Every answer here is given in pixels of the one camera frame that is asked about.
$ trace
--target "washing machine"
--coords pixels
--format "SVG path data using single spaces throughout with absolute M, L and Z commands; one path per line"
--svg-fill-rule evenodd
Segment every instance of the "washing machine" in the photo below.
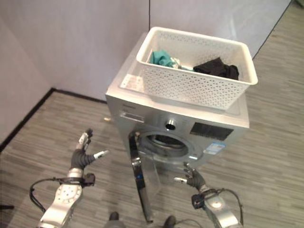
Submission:
M 106 93 L 132 165 L 139 157 L 153 160 L 157 170 L 182 170 L 184 162 L 203 165 L 249 128 L 245 95 L 223 111 L 145 94 L 136 61 L 144 38 L 143 34 Z M 131 133 L 136 134 L 139 157 L 130 154 Z M 146 215 L 145 196 L 138 191 Z

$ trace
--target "gray wood-grain floor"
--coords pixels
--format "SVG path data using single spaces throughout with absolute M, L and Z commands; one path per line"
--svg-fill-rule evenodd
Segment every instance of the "gray wood-grain floor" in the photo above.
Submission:
M 259 84 L 247 92 L 251 130 L 235 145 L 199 170 L 214 187 L 235 190 L 245 209 L 245 227 L 304 227 L 304 11 L 292 4 L 256 56 Z M 84 198 L 69 223 L 71 228 L 102 227 L 117 210 L 128 228 L 145 227 L 132 169 L 106 105 L 54 93 L 1 154 L 2 227 L 34 227 L 41 211 L 28 197 L 31 183 L 66 175 L 80 134 L 94 129 L 88 149 L 112 154 L 86 169 L 96 174 L 96 186 Z M 56 183 L 41 184 L 35 194 L 49 205 Z M 211 222 L 194 210 L 194 189 L 164 186 L 152 201 L 155 223 L 168 215 Z M 224 195 L 238 213 L 235 200 Z M 179 227 L 195 225 L 181 224 Z

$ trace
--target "white wall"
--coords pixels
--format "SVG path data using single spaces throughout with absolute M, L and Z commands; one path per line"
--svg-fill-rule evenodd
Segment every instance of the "white wall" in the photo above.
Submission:
M 0 18 L 0 143 L 51 85 Z
M 151 0 L 151 27 L 244 42 L 254 56 L 290 0 Z
M 151 0 L 151 26 L 245 42 L 254 55 L 289 0 Z M 50 87 L 105 99 L 148 0 L 0 0 L 0 142 Z
M 53 87 L 105 99 L 140 35 L 148 0 L 1 0 L 0 15 Z

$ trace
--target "white laundry basket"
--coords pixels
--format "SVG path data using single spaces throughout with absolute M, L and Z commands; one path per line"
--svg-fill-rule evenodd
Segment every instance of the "white laundry basket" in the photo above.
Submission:
M 150 64 L 152 52 L 160 50 L 178 58 L 183 67 L 195 67 L 220 57 L 225 64 L 238 68 L 239 81 Z M 196 105 L 226 110 L 250 85 L 257 83 L 247 45 L 222 38 L 154 27 L 136 59 L 146 94 Z

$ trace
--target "person's foot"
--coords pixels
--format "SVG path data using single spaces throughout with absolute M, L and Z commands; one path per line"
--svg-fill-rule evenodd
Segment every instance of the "person's foot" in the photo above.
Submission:
M 109 218 L 109 221 L 111 220 L 119 220 L 119 214 L 118 212 L 114 211 L 110 214 L 110 218 Z
M 163 224 L 163 228 L 173 228 L 174 225 L 176 224 L 176 218 L 173 215 L 170 215 L 165 223 Z

